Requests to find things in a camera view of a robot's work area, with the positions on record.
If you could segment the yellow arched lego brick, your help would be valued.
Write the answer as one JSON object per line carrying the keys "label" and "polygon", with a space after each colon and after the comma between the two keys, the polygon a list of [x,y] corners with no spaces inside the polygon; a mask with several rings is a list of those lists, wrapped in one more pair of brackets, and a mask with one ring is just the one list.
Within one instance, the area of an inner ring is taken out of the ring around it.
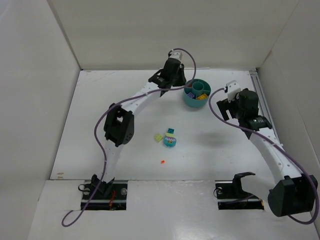
{"label": "yellow arched lego brick", "polygon": [[205,100],[208,97],[206,93],[203,93],[202,95],[198,96],[196,99],[197,100]]}

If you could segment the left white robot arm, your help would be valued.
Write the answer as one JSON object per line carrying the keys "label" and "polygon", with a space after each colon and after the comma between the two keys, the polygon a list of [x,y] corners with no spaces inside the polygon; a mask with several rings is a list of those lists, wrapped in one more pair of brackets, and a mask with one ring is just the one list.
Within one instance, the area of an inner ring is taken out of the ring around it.
{"label": "left white robot arm", "polygon": [[104,150],[107,157],[106,171],[102,174],[102,181],[105,184],[113,182],[120,153],[124,145],[134,136],[135,117],[172,87],[182,87],[185,84],[184,65],[178,51],[170,54],[164,67],[152,75],[144,87],[129,101],[110,106],[111,111],[106,115],[103,126]]}

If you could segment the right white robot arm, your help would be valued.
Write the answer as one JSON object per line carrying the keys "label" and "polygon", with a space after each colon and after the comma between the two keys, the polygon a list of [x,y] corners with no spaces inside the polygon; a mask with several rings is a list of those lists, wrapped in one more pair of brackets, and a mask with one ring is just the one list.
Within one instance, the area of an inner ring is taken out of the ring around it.
{"label": "right white robot arm", "polygon": [[232,179],[232,190],[238,196],[254,195],[269,205],[277,217],[311,212],[313,223],[319,214],[320,198],[317,192],[318,181],[282,148],[269,120],[259,115],[258,94],[247,88],[232,89],[230,85],[221,88],[227,98],[216,104],[221,113],[217,118],[225,124],[229,119],[237,119],[235,126],[244,132],[248,140],[258,149],[274,179],[270,185],[255,179],[255,173],[237,173]]}

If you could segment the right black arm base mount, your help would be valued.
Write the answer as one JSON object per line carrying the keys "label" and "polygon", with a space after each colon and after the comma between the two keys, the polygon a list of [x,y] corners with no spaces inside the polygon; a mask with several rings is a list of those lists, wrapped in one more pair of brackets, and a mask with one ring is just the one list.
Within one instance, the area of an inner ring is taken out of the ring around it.
{"label": "right black arm base mount", "polygon": [[232,180],[216,180],[213,195],[217,198],[218,209],[264,210],[260,198],[242,189],[242,178],[254,175],[253,172],[242,172],[235,174]]}

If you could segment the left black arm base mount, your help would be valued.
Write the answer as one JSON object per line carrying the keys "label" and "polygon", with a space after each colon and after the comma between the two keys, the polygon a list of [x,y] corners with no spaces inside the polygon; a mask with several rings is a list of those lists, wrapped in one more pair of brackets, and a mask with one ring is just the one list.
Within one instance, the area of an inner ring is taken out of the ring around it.
{"label": "left black arm base mount", "polygon": [[85,181],[78,186],[82,193],[80,209],[88,211],[125,211],[127,209],[128,181],[115,180],[109,183],[104,181],[94,193],[98,177],[94,174],[90,181]]}

